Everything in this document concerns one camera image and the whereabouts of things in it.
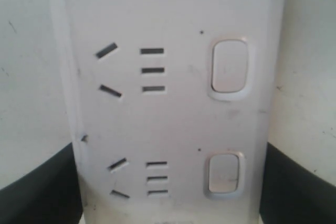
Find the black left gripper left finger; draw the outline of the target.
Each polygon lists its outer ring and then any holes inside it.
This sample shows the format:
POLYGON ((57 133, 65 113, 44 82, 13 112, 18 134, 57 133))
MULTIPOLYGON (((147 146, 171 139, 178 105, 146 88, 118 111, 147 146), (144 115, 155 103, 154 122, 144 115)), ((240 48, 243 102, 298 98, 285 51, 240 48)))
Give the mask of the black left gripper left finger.
POLYGON ((79 223, 82 213, 72 144, 1 189, 1 223, 79 223))

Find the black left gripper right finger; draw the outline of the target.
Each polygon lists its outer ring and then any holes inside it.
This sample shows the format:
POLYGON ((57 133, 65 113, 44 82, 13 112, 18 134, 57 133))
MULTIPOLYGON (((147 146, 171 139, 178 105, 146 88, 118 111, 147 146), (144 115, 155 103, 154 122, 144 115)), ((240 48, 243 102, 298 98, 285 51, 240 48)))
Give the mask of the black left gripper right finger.
POLYGON ((263 223, 335 223, 335 186, 267 145, 259 213, 263 223))

